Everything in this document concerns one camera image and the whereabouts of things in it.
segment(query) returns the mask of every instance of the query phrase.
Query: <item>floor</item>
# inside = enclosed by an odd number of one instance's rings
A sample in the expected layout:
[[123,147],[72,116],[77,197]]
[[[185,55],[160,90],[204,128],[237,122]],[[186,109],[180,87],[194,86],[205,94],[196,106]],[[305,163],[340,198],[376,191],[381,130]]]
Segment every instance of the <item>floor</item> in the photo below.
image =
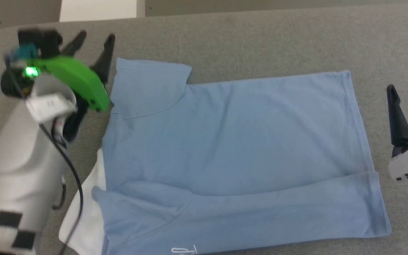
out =
[[[408,0],[146,0],[146,16],[388,3]],[[0,28],[58,21],[60,6],[61,0],[0,0]]]

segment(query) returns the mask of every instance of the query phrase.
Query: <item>white label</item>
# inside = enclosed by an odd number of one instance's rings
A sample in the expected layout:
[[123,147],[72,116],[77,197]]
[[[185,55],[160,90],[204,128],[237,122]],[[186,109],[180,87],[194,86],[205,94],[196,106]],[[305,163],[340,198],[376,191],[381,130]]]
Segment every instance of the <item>white label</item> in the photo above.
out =
[[26,106],[37,123],[44,123],[58,116],[76,112],[75,105],[59,93],[30,97],[26,100]]

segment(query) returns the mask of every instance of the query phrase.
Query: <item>shirt logo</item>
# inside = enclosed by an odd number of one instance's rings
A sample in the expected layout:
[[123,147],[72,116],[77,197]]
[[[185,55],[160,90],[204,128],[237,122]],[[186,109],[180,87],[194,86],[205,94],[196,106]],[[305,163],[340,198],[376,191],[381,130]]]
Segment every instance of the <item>shirt logo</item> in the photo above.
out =
[[178,255],[196,255],[198,254],[198,250],[196,250],[196,246],[193,245],[194,250],[188,250],[186,248],[172,248],[172,253],[178,253]]

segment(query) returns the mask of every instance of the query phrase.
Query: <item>checkerboard pattern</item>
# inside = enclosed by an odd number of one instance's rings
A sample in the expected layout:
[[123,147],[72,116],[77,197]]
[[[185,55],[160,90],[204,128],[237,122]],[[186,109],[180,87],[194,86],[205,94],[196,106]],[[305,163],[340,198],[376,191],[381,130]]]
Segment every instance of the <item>checkerboard pattern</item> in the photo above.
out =
[[18,228],[23,214],[13,211],[0,211],[0,231],[10,229],[13,232],[12,248],[32,250],[35,232],[23,231]]

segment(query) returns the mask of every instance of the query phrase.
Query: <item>green plastic bracket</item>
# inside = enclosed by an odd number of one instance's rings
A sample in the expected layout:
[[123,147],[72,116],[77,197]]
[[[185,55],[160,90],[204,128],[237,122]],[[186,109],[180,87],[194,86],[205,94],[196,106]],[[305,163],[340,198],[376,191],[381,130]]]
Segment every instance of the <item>green plastic bracket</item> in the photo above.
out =
[[69,56],[27,59],[28,66],[51,73],[79,94],[95,111],[105,111],[110,104],[108,93],[97,74]]

